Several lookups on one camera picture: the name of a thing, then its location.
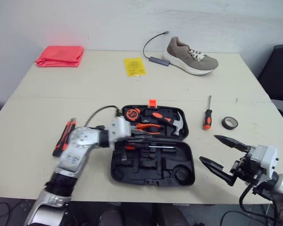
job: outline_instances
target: yellow paper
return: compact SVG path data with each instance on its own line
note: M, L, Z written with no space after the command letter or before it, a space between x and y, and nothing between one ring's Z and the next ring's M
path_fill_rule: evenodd
M129 77L146 74L145 66L142 63L141 58L125 59L124 62L127 70L127 75Z

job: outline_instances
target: white table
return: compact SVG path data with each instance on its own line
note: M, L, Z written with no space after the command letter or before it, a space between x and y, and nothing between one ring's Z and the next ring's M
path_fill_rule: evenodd
M161 53L152 53L160 57ZM249 145L275 145L283 173L283 119L239 54L210 54L219 67L203 76L189 75L176 67L144 60L146 75L127 77L123 60L140 52L85 51L78 68L38 68L33 65L0 112L0 196L36 199L49 180L58 159L51 156L65 123L76 117L83 125L104 105L122 107L147 104L184 110L196 180L183 188L135 186L110 177L111 151L94 150L73 192L74 201L238 203L245 184L233 187L213 175L199 161L208 157L229 172L243 153L220 143L213 135L233 137ZM202 130L208 96L212 95L212 129ZM225 116L239 121L226 130ZM91 125L108 126L113 111L102 111ZM266 203L249 195L245 203Z

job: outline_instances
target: folded pink towel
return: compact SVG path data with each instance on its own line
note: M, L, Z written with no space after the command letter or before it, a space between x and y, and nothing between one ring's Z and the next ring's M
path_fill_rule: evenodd
M35 63L38 67L77 67L83 51L82 46L48 46Z

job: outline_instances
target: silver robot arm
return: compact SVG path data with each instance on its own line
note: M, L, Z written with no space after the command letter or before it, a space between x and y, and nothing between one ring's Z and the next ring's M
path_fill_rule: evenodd
M243 211L256 216L267 217L274 221L274 225L283 226L283 174L278 174L275 171L276 164L279 161L277 158L277 148L264 145L245 145L233 138L220 135L215 135L215 137L223 144L246 154L235 161L230 171L231 175L223 172L222 165L208 158L200 157L200 161L213 174L226 181L230 186L234 185L237 178L246 182L248 187L239 199L239 204ZM243 206L242 201L251 189L253 194L258 194L273 202L275 208L273 218L249 211Z
M76 128L70 134L68 148L60 156L58 166L34 203L24 226L66 225L69 220L66 207L91 150L100 147L113 150L116 141L130 136L130 123L123 116L115 117L109 130Z

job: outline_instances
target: open toolbox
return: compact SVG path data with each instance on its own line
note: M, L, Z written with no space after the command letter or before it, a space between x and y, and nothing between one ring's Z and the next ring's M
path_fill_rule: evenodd
M114 180L136 185L191 186L195 181L184 112L167 106L127 105L132 137L115 143L111 160Z

